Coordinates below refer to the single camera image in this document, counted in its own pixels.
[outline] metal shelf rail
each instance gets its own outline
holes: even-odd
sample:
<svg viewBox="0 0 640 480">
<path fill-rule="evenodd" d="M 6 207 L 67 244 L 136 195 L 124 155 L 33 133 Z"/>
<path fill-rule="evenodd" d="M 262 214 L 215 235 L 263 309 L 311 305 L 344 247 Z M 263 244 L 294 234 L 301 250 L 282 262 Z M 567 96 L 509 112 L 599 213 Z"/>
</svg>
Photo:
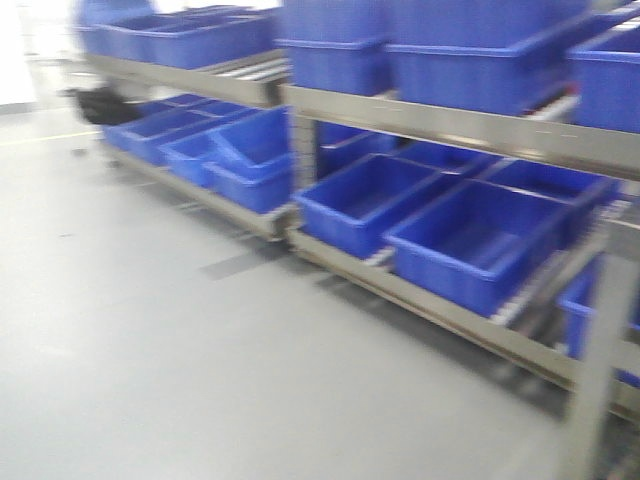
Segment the metal shelf rail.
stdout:
<svg viewBox="0 0 640 480">
<path fill-rule="evenodd" d="M 595 478 L 609 402 L 617 394 L 616 369 L 640 376 L 640 339 L 628 329 L 640 291 L 640 205 L 612 219 L 609 230 L 604 273 L 596 294 L 598 313 L 570 410 L 568 448 L 559 480 Z"/>
<path fill-rule="evenodd" d="M 269 241 L 278 241 L 283 239 L 285 227 L 287 225 L 287 216 L 289 214 L 288 205 L 265 215 L 260 215 L 252 212 L 251 210 L 247 210 L 246 208 L 243 208 L 210 190 L 197 187 L 186 180 L 176 177 L 170 173 L 166 167 L 156 167 L 128 152 L 109 145 L 104 145 L 104 148 L 107 154 L 114 158 L 118 163 L 142 173 L 146 177 L 149 177 L 162 185 L 172 188 L 176 192 L 189 197 L 214 212 L 230 218 L 250 232 L 253 232 Z"/>
<path fill-rule="evenodd" d="M 401 102 L 393 92 L 363 97 L 293 85 L 283 90 L 285 102 L 307 119 L 640 180 L 637 134 Z"/>
<path fill-rule="evenodd" d="M 92 54 L 86 54 L 85 59 L 109 77 L 262 108 L 282 103 L 278 87 L 289 77 L 287 60 L 280 50 L 196 70 Z"/>
</svg>

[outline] blue plastic bin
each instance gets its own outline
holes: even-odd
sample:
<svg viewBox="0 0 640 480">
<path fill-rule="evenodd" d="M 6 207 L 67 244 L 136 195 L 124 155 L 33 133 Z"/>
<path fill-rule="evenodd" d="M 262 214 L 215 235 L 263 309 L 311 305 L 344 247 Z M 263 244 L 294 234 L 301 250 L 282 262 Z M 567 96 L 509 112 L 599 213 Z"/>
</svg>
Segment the blue plastic bin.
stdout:
<svg viewBox="0 0 640 480">
<path fill-rule="evenodd" d="M 102 25 L 111 55 L 137 62 L 153 62 L 153 46 L 149 34 L 155 30 L 189 22 L 172 15 L 148 15 Z"/>
<path fill-rule="evenodd" d="M 94 55 L 113 55 L 108 35 L 100 25 L 153 14 L 147 0 L 83 0 L 78 2 L 75 30 L 85 51 Z"/>
<path fill-rule="evenodd" d="M 153 62 L 194 69 L 275 48 L 274 18 L 214 15 L 148 32 Z"/>
<path fill-rule="evenodd" d="M 497 155 L 431 142 L 414 142 L 395 151 L 393 155 L 427 165 L 443 173 L 460 175 L 465 178 L 479 174 L 501 158 Z"/>
<path fill-rule="evenodd" d="M 600 12 L 593 16 L 591 36 L 601 35 L 607 30 L 638 16 L 640 16 L 640 0 L 628 2 L 627 5 L 609 12 Z"/>
<path fill-rule="evenodd" d="M 207 103 L 200 103 L 190 108 L 193 112 L 205 113 L 214 118 L 228 117 L 229 115 L 240 115 L 246 111 L 256 112 L 257 110 L 245 107 L 244 105 L 238 105 L 236 103 L 220 102 L 218 100 L 212 100 Z"/>
<path fill-rule="evenodd" d="M 564 339 L 567 355 L 581 359 L 584 354 L 587 333 L 596 311 L 592 307 L 596 279 L 602 268 L 602 257 L 594 259 L 578 274 L 558 299 L 558 306 L 565 313 Z M 634 319 L 634 328 L 640 331 L 640 311 Z M 640 378 L 621 372 L 620 379 L 640 388 Z"/>
<path fill-rule="evenodd" d="M 417 163 L 376 155 L 298 192 L 295 199 L 308 234 L 364 259 L 382 248 L 385 230 L 424 205 L 416 196 L 420 183 L 436 177 L 435 170 Z"/>
<path fill-rule="evenodd" d="M 566 208 L 467 180 L 386 238 L 399 276 L 490 317 L 560 248 Z"/>
<path fill-rule="evenodd" d="M 579 47 L 573 61 L 580 88 L 577 122 L 640 133 L 640 22 L 630 20 Z"/>
<path fill-rule="evenodd" d="M 213 188 L 223 197 L 256 213 L 265 214 L 289 201 L 293 191 L 293 155 L 283 154 L 278 163 L 281 170 L 272 171 L 259 179 L 238 175 L 216 162 L 205 163 L 212 173 Z"/>
<path fill-rule="evenodd" d="M 320 127 L 321 153 L 317 178 L 322 179 L 371 153 L 389 153 L 396 139 L 391 135 L 324 123 Z"/>
<path fill-rule="evenodd" d="M 569 215 L 562 227 L 563 247 L 580 238 L 595 220 L 595 208 L 611 202 L 620 187 L 612 178 L 524 160 L 507 161 L 481 179 L 568 205 Z"/>
<path fill-rule="evenodd" d="M 102 134 L 108 144 L 117 147 L 120 150 L 128 151 L 129 139 L 125 135 L 128 127 L 135 126 L 137 124 L 136 122 L 140 122 L 151 115 L 168 112 L 174 107 L 164 101 L 156 101 L 138 104 L 136 105 L 136 108 L 143 116 L 142 119 L 123 123 L 121 125 L 102 125 Z"/>
<path fill-rule="evenodd" d="M 249 180 L 289 168 L 291 153 L 284 107 L 243 118 L 213 132 L 216 162 Z"/>
<path fill-rule="evenodd" d="M 163 102 L 173 105 L 174 107 L 184 107 L 189 109 L 193 109 L 204 103 L 211 103 L 212 101 L 214 100 L 211 98 L 196 95 L 194 93 L 184 93 L 182 95 L 177 95 L 163 100 Z"/>
<path fill-rule="evenodd" d="M 125 128 L 128 150 L 154 165 L 164 165 L 159 147 L 215 126 L 217 120 L 208 115 L 179 110 L 138 120 Z"/>
<path fill-rule="evenodd" d="M 356 43 L 388 33 L 387 0 L 284 0 L 288 40 Z"/>
<path fill-rule="evenodd" d="M 356 43 L 278 40 L 293 65 L 293 83 L 301 87 L 377 95 L 391 88 L 391 65 L 384 40 Z"/>
<path fill-rule="evenodd" d="M 589 0 L 392 0 L 393 43 L 503 48 L 586 14 Z"/>
<path fill-rule="evenodd" d="M 217 128 L 254 113 L 253 109 L 244 109 L 217 117 L 212 122 L 206 123 L 204 125 L 206 128 L 198 126 L 197 134 L 166 143 L 160 147 L 160 151 L 174 174 L 195 185 L 209 188 L 213 185 L 212 173 L 205 171 L 203 164 L 215 160 L 213 132 Z"/>
<path fill-rule="evenodd" d="M 520 115 L 562 92 L 565 52 L 588 36 L 586 20 L 506 48 L 389 45 L 401 100 Z"/>
</svg>

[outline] shelf frame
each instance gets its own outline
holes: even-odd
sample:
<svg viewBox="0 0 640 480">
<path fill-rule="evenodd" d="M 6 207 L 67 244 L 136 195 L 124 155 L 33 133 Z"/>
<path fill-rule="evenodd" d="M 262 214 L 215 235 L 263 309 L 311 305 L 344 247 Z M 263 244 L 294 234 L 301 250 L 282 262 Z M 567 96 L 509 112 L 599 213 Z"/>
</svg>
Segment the shelf frame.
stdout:
<svg viewBox="0 0 640 480">
<path fill-rule="evenodd" d="M 289 224 L 291 205 L 287 204 L 270 213 L 260 215 L 221 197 L 211 190 L 198 187 L 173 175 L 166 167 L 156 167 L 110 145 L 103 144 L 103 148 L 108 156 L 126 168 L 135 170 L 159 184 L 188 197 L 203 207 L 227 217 L 233 223 L 265 240 L 276 242 L 284 239 L 285 229 Z"/>
<path fill-rule="evenodd" d="M 259 108 L 282 103 L 279 86 L 289 77 L 287 60 L 280 50 L 195 70 L 93 54 L 85 54 L 85 59 L 108 77 L 149 86 L 164 85 Z"/>
<path fill-rule="evenodd" d="M 416 140 L 640 180 L 640 134 L 375 97 L 281 87 L 296 114 Z"/>
</svg>

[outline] white wall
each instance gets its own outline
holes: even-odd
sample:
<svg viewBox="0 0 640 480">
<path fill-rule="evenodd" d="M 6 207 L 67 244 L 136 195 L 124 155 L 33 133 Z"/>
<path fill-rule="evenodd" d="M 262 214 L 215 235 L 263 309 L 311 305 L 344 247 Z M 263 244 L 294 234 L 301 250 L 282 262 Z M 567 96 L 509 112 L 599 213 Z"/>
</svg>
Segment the white wall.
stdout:
<svg viewBox="0 0 640 480">
<path fill-rule="evenodd" d="M 24 57 L 22 30 L 13 1 L 0 0 L 0 105 L 32 103 L 35 91 Z"/>
</svg>

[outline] metal shelving rack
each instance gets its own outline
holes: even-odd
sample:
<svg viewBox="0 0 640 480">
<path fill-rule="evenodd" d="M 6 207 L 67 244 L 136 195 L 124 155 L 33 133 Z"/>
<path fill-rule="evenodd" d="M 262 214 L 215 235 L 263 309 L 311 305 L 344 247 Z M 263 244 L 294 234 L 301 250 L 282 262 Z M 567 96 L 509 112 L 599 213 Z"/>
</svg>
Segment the metal shelving rack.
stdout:
<svg viewBox="0 0 640 480">
<path fill-rule="evenodd" d="M 296 115 L 294 144 L 298 149 L 300 186 L 315 182 L 318 121 L 626 180 L 640 179 L 640 162 L 636 159 L 640 151 L 640 135 L 560 123 L 559 120 L 570 116 L 576 102 L 574 97 L 563 97 L 533 115 L 508 117 L 402 102 L 394 99 L 394 92 L 363 97 L 292 85 L 285 85 L 282 89 L 285 102 L 292 106 Z M 390 256 L 389 251 L 362 261 L 306 235 L 301 225 L 290 227 L 288 237 L 297 253 L 309 261 L 565 389 L 573 390 L 582 362 L 568 358 L 555 348 L 560 335 L 550 312 L 558 293 L 605 248 L 607 225 L 606 222 L 601 224 L 574 250 L 552 258 L 542 266 L 532 282 L 491 319 L 476 315 L 394 275 L 385 263 Z M 611 410 L 626 418 L 634 418 L 640 412 L 640 390 L 616 382 Z"/>
<path fill-rule="evenodd" d="M 85 55 L 86 61 L 104 76 L 149 86 L 173 87 L 207 97 L 242 105 L 268 108 L 281 104 L 279 86 L 289 75 L 282 52 L 246 57 L 197 70 L 184 70 L 151 63 L 132 62 L 100 55 Z M 119 164 L 161 183 L 220 213 L 243 228 L 269 240 L 284 238 L 290 206 L 260 215 L 199 188 L 171 174 L 167 168 L 156 167 L 117 148 L 105 145 L 106 152 Z"/>
</svg>

